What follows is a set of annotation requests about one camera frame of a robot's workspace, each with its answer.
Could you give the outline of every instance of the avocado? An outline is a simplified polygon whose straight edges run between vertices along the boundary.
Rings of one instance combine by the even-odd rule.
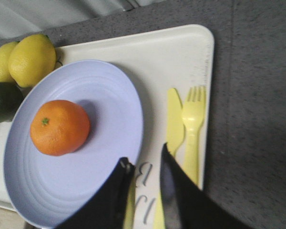
[[[22,101],[22,92],[16,84],[0,82],[0,123],[11,120]]]

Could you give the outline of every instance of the citrus fruit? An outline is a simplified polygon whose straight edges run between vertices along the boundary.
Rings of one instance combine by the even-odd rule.
[[[23,95],[16,84],[0,82],[0,123],[11,120],[22,101]]]
[[[0,82],[15,82],[15,80],[10,75],[8,63],[10,53],[13,51],[17,44],[18,42],[10,42],[0,47]]]
[[[36,148],[47,155],[61,156],[74,152],[87,139],[90,121],[85,110],[68,100],[43,104],[30,127]]]
[[[10,54],[9,72],[20,87],[33,87],[53,71],[56,53],[50,39],[34,34],[21,40]]]

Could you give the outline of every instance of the gray surface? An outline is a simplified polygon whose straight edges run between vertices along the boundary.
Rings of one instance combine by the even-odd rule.
[[[286,229],[286,0],[167,0],[45,33],[62,46],[185,24],[215,37],[205,192],[252,227]]]

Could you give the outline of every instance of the cutlery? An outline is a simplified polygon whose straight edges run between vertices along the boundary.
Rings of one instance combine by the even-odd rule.
[[[182,109],[182,119],[186,128],[186,146],[182,168],[196,185],[199,182],[199,133],[204,123],[204,115],[205,87],[190,88]]]
[[[175,88],[170,88],[167,92],[167,129],[166,142],[169,152],[173,157],[184,141],[184,125],[181,117],[182,103]],[[156,213],[153,223],[154,229],[164,229],[163,207],[161,193],[159,192],[156,205]]]

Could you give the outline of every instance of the floor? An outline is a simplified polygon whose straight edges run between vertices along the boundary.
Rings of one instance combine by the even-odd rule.
[[[23,229],[25,221],[13,211],[0,208],[0,229]]]

